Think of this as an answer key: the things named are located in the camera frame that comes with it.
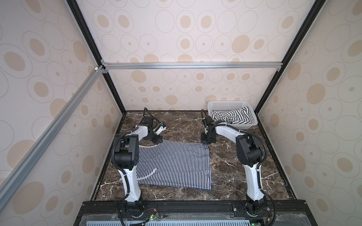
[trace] striped cloth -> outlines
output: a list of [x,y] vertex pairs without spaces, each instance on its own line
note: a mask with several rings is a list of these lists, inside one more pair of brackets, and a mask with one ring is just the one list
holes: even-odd
[[207,145],[163,140],[155,146],[139,146],[139,156],[139,184],[211,189]]
[[214,121],[221,120],[228,124],[249,124],[251,122],[248,107],[231,111],[213,111],[211,113],[211,118]]

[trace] wall panel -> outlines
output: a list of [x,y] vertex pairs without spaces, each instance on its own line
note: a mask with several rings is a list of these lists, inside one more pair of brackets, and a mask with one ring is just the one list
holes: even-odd
[[110,70],[126,110],[201,110],[212,100],[245,100],[253,108],[275,68]]
[[0,184],[94,67],[63,1],[0,2]]
[[78,1],[111,63],[280,61],[313,2]]
[[330,1],[259,114],[318,225],[362,221],[361,19],[361,1]]
[[1,226],[72,226],[90,199],[121,112],[100,76],[0,215]]

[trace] brown marble tabletop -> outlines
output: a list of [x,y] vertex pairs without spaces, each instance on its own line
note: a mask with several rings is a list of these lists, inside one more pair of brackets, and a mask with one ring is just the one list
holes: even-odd
[[[199,112],[151,111],[161,122],[166,123],[167,130],[161,135],[163,139],[178,142],[200,142],[204,126]],[[121,129],[126,132],[140,122],[142,112],[128,112]],[[249,131],[261,135],[258,126]],[[152,146],[151,141],[141,140],[140,145]],[[140,184],[144,200],[237,200],[237,191],[244,200],[247,193],[245,170],[236,157],[236,145],[223,136],[216,138],[216,143],[209,145],[211,166],[211,190],[185,187],[166,187]],[[275,200],[285,200],[288,193],[283,180],[268,155],[267,161],[261,166],[262,184],[264,190]],[[124,196],[123,184],[119,183],[120,174],[109,162],[101,183],[96,201],[120,199]]]

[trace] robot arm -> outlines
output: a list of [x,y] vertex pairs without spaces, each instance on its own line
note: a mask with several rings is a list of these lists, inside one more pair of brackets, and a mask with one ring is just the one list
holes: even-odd
[[[158,122],[155,126],[153,125],[154,119]],[[149,139],[157,145],[163,141],[160,133],[165,129],[166,125],[151,115],[143,116],[140,124],[126,134],[115,135],[112,163],[118,169],[125,189],[123,207],[131,214],[137,215],[142,213],[144,204],[136,175],[136,168],[139,162],[138,142],[142,139]]]
[[222,124],[219,124],[221,121],[215,122],[210,116],[204,117],[203,123],[206,129],[205,133],[201,134],[201,142],[204,144],[216,142],[216,136],[218,135],[236,143],[236,155],[244,166],[248,185],[246,209],[252,216],[259,214],[266,206],[266,196],[262,192],[259,164],[262,159],[260,141],[254,136],[241,133],[226,125],[221,126]]

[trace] white plastic basket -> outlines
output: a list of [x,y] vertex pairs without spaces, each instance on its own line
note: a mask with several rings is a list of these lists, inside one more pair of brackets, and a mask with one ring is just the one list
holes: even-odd
[[211,113],[214,111],[230,111],[237,110],[242,107],[249,108],[249,118],[250,123],[248,124],[230,124],[238,129],[249,129],[253,125],[258,124],[258,120],[256,119],[256,115],[254,113],[253,108],[250,103],[247,101],[209,101],[207,103],[208,114],[211,116]]

